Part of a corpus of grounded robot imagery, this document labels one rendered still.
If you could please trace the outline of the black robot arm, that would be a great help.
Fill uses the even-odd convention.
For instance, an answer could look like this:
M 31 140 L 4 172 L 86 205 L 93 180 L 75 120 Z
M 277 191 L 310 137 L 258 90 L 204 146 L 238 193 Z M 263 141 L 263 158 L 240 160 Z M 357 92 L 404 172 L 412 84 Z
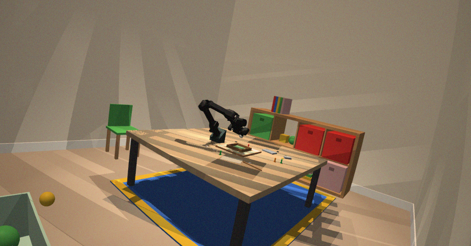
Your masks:
M 232 126 L 240 126 L 245 127 L 247 124 L 246 119 L 241 119 L 239 118 L 239 114 L 237 114 L 235 111 L 230 110 L 230 109 L 225 109 L 217 104 L 215 104 L 212 100 L 202 100 L 201 103 L 198 105 L 198 108 L 200 111 L 203 111 L 206 118 L 208 119 L 209 122 L 209 131 L 213 133 L 212 135 L 218 137 L 221 131 L 218 130 L 219 123 L 218 121 L 215 121 L 209 111 L 209 108 L 219 112 L 220 114 L 224 115 L 224 117 L 231 122 Z M 236 115 L 236 117 L 235 117 Z

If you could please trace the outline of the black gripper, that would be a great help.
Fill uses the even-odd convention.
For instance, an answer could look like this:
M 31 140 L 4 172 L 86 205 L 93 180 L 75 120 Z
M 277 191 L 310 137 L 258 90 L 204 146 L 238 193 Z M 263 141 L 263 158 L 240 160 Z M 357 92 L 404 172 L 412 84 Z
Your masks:
M 241 128 L 241 127 L 238 126 L 238 125 L 235 126 L 235 127 L 233 127 L 232 124 L 230 124 L 229 127 L 228 127 L 228 130 L 231 131 L 231 129 L 233 130 L 234 133 L 239 134 L 239 135 L 242 135 L 242 136 L 243 136 L 243 135 L 247 135 L 247 133 L 249 132 L 249 129 L 246 128 L 246 127 L 245 127 L 245 128 L 243 128 L 243 127 Z

